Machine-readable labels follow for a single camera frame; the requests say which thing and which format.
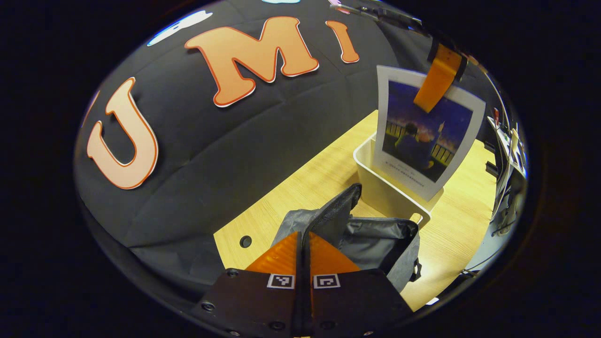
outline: white sticker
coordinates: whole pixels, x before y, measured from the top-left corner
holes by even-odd
[[[267,287],[270,289],[294,289],[294,275],[271,274]]]
[[[313,276],[313,288],[314,289],[332,289],[335,287],[340,287],[340,281],[338,280],[338,274],[314,275]]]

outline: person in illustration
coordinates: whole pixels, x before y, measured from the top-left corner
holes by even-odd
[[[394,143],[397,153],[401,158],[414,168],[425,170],[434,166],[432,150],[441,135],[444,122],[439,126],[436,135],[418,130],[413,123],[405,126],[405,133]]]

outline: orange gripper pad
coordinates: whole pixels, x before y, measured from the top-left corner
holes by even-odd
[[[311,278],[314,275],[343,274],[359,271],[359,267],[325,239],[309,232],[311,245]]]
[[[266,274],[296,275],[298,232],[291,233],[252,262],[247,271]]]

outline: orange clip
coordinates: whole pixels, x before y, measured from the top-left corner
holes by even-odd
[[[426,112],[430,112],[455,80],[461,65],[461,55],[438,44],[430,71],[413,102]]]

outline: night sky illustration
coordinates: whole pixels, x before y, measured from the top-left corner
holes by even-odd
[[[456,152],[468,130],[472,111],[443,97],[430,113],[426,113],[413,103],[418,90],[411,85],[389,81],[387,120],[400,126],[412,122],[419,132],[427,132],[432,138],[444,122],[438,143]]]

